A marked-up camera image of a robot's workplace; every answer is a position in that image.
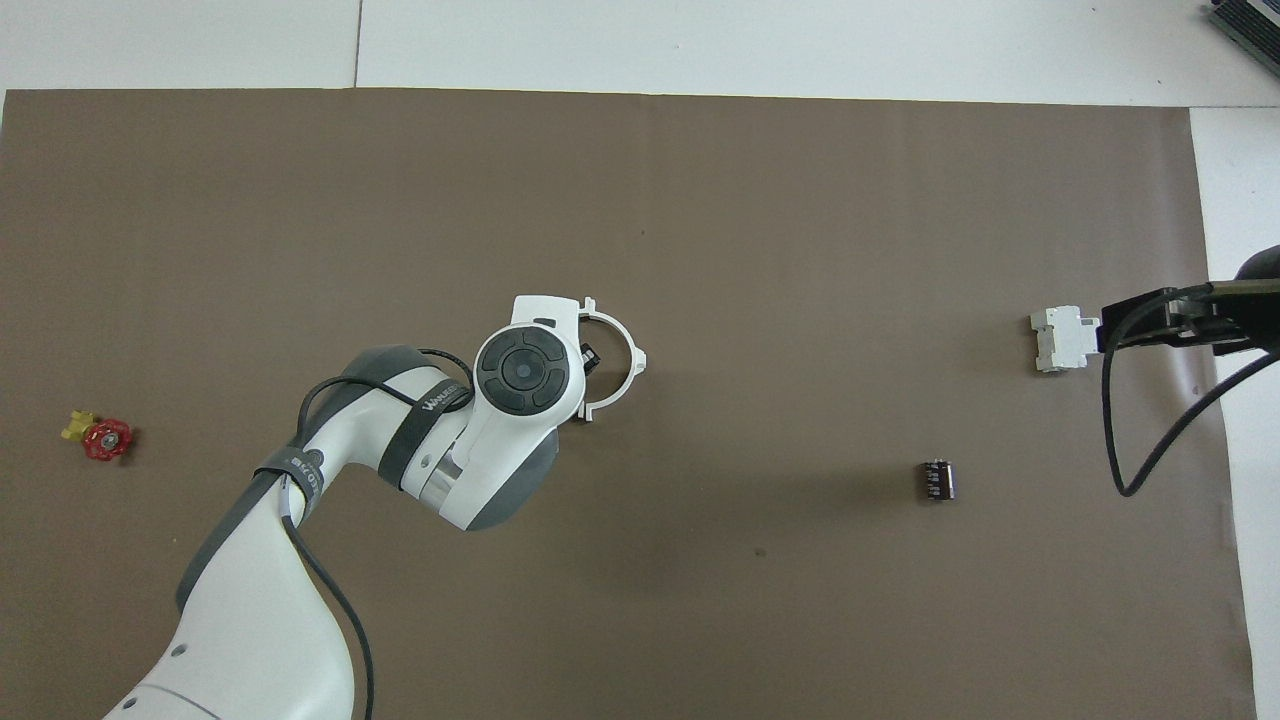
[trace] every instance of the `circular button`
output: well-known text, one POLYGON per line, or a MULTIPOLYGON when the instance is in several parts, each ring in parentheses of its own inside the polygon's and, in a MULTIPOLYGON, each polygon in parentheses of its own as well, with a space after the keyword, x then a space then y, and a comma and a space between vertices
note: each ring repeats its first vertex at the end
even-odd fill
POLYGON ((541 354, 527 347, 515 350, 502 361, 502 379, 516 389, 534 389, 547 374, 541 354))

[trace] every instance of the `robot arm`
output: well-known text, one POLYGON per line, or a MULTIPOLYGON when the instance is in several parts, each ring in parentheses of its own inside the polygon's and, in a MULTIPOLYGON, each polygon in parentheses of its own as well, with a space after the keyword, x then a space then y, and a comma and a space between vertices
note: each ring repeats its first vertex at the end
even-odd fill
POLYGON ((466 530, 507 520, 582 404, 576 301, 521 296, 485 341, 475 395, 408 346, 364 352, 344 372, 417 401, 339 384, 273 454, 187 569, 182 619, 151 671, 108 715, 119 720, 338 720, 351 716, 351 657, 283 518, 302 523, 349 462, 466 530))

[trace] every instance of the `brown paper mat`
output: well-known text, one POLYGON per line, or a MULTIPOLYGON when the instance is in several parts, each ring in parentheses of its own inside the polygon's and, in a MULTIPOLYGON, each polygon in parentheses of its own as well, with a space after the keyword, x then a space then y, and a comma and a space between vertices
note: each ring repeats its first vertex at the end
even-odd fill
MULTIPOLYGON (((378 716, 1252 716, 1220 414, 1124 501, 1097 361, 1037 375, 1027 323, 1204 279, 1184 110, 10 92, 0 150, 3 716, 142 676, 312 383, 474 356, 525 292, 595 296, 649 372, 493 532, 339 478, 305 534, 378 716)), ((1120 364, 1132 470, 1212 370, 1120 364)))

